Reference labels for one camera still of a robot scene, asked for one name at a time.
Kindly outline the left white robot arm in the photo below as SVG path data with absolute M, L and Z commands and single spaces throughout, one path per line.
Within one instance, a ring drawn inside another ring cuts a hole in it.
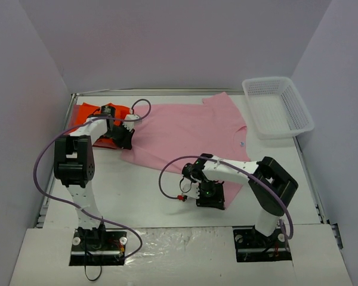
M 92 190 L 93 145 L 106 139 L 117 148 L 130 150 L 139 120 L 140 116 L 127 107 L 108 104 L 92 111 L 81 107 L 76 121 L 78 128 L 55 141 L 54 176 L 66 187 L 75 204 L 79 238 L 87 240 L 94 249 L 106 246 L 108 234 Z

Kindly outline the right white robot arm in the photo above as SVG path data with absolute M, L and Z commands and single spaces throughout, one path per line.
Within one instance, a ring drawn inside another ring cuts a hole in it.
M 224 182 L 249 185 L 261 207 L 252 232 L 256 244 L 272 242 L 277 226 L 287 239 L 292 239 L 294 226 L 288 206 L 298 182 L 275 159 L 265 156 L 260 161 L 236 161 L 205 153 L 195 158 L 194 163 L 183 167 L 182 175 L 198 185 L 201 196 L 215 193 L 215 187 Z

